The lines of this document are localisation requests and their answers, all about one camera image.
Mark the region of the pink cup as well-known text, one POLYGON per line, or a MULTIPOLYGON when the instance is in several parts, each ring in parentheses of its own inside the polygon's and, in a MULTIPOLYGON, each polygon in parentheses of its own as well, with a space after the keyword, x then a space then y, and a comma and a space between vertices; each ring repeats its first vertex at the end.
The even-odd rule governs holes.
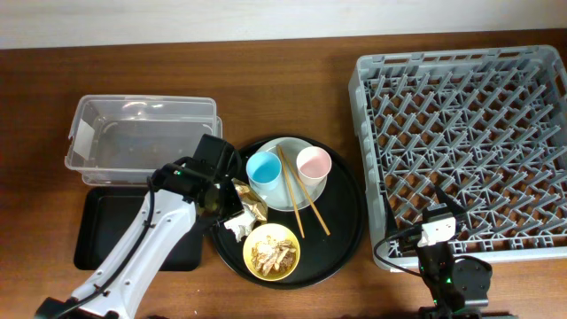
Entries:
POLYGON ((309 146, 299 152, 296 166, 301 182, 306 185, 317 185, 331 171, 332 160, 323 148, 309 146))

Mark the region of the wooden chopstick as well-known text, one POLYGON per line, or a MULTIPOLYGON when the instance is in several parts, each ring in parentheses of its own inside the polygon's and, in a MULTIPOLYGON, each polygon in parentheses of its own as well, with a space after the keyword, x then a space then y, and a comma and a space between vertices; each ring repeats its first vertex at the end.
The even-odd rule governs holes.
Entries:
POLYGON ((314 201, 311 199, 311 197, 310 197, 310 195, 309 195, 309 193, 308 193, 308 191, 307 191, 307 189, 306 189, 306 187, 305 187, 305 184, 300 180, 298 174, 291 168, 291 163, 290 163, 290 161, 287 159, 287 157, 285 156, 285 154, 284 154, 284 157, 285 157, 285 159, 286 159, 286 161, 287 161, 286 165, 289 167, 289 172, 291 172, 291 174, 293 175, 293 177, 295 178, 295 180, 296 180, 297 183, 299 184, 299 187, 301 188, 301 190, 302 190, 302 192, 304 193, 306 199, 308 200, 308 203, 309 203, 309 205, 311 206, 312 210, 314 211, 315 216, 317 217, 319 223, 321 224, 321 226, 322 226, 324 232, 326 233, 327 236, 330 236, 330 234, 331 234, 331 233, 330 233, 330 230, 329 230, 329 228, 327 227, 327 225, 326 225, 324 219, 322 218, 322 216, 321 216, 321 214, 320 214, 320 212, 319 212, 317 206, 315 205, 314 201))
POLYGON ((291 187, 291 178, 290 178, 290 175, 289 175, 289 169, 286 166, 287 161, 284 157, 284 153, 283 153, 281 146, 278 145, 276 147, 276 151, 277 151, 278 158, 282 162, 284 180, 285 180, 286 188, 287 188, 289 195, 290 195, 290 199, 291 199, 293 211, 295 213, 296 221, 297 221, 297 224, 299 226, 299 232, 300 232, 301 237, 305 238, 305 232, 304 232, 304 229, 303 229, 302 221, 300 219, 299 210, 297 208, 295 196, 294 196, 294 193, 293 193, 293 189, 291 187))

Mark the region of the food scraps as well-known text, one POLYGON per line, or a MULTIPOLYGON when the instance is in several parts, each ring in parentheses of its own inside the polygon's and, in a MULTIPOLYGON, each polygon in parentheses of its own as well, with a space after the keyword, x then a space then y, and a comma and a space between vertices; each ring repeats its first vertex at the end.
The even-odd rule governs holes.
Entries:
POLYGON ((263 276, 280 275, 292 268, 297 252, 291 240, 267 236, 252 247, 252 264, 263 276))

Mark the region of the light blue cup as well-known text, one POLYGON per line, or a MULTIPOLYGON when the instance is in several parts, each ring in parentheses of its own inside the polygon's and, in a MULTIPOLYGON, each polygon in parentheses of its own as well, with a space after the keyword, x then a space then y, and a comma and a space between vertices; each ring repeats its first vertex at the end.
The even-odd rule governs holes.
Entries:
POLYGON ((282 163, 273 152, 256 152, 246 163, 250 184, 262 191, 272 191, 279 184, 282 163))

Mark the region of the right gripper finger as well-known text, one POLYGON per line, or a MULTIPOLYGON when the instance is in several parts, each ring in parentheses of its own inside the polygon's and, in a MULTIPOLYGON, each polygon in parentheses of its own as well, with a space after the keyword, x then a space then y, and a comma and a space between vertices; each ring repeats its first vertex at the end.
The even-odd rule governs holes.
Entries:
POLYGON ((440 186, 436 185, 434 190, 439 202, 437 205, 433 206, 433 211, 445 210, 450 213, 463 212, 463 207, 451 199, 440 186))
POLYGON ((393 213, 392 207, 390 205, 389 199, 386 195, 383 196, 384 198, 384 210, 385 210, 385 218, 386 218, 386 226, 385 226, 385 237, 391 237, 398 233, 399 228, 397 222, 395 220, 395 215, 393 213))

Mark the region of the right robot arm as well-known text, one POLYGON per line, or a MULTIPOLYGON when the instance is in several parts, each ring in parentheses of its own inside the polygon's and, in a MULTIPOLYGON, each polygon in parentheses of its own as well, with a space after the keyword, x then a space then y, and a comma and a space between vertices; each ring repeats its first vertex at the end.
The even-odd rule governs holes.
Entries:
POLYGON ((420 307, 420 318, 480 318, 488 305, 487 293, 492 266, 479 258, 453 255, 449 241, 457 237, 466 209, 451 199, 441 187, 435 187, 438 204, 422 210, 422 220, 408 229, 381 239, 373 247, 374 256, 384 264, 420 277, 428 287, 434 305, 420 307), (381 257, 378 249, 397 240, 414 250, 418 270, 412 271, 381 257))

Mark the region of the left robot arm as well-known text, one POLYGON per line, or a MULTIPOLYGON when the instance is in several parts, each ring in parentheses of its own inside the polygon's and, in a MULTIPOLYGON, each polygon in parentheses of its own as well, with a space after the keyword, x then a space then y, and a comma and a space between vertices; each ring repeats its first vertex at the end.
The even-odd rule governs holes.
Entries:
POLYGON ((156 170, 135 219, 93 275, 67 301, 46 299, 37 318, 132 318, 178 242, 196 247, 213 226, 243 207, 234 183, 240 165, 181 158, 156 170))

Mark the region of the white tissue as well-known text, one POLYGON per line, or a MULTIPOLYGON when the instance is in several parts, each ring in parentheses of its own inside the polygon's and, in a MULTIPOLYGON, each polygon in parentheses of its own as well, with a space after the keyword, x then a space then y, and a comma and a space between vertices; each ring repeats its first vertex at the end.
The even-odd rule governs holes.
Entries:
POLYGON ((243 212, 223 223, 227 230, 230 230, 237 242, 252 232, 254 224, 257 222, 256 214, 249 208, 245 208, 243 212))

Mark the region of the yellow bowl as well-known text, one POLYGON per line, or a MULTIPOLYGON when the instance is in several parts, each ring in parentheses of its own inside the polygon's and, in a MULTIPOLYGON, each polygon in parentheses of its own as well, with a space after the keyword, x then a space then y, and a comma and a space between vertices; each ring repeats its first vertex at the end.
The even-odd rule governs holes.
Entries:
POLYGON ((255 277, 259 278, 260 280, 264 280, 264 281, 268 281, 268 282, 279 281, 279 280, 282 280, 282 279, 286 278, 287 276, 289 276, 295 270, 295 268, 298 266, 300 255, 301 255, 300 245, 299 245, 299 241, 298 241, 297 237, 295 236, 295 234, 291 230, 289 230, 288 228, 284 227, 283 225, 276 224, 276 223, 267 223, 267 224, 260 225, 259 227, 255 228, 247 236, 247 238, 244 242, 243 257, 244 257, 246 267, 255 277), (295 260, 294 265, 292 266, 292 268, 288 272, 280 274, 280 275, 263 276, 260 272, 258 272, 254 269, 254 266, 252 264, 252 247, 256 243, 264 240, 267 236, 271 236, 272 238, 277 239, 277 240, 285 240, 285 239, 291 240, 292 243, 297 248, 297 251, 298 251, 297 252, 297 259, 295 260))

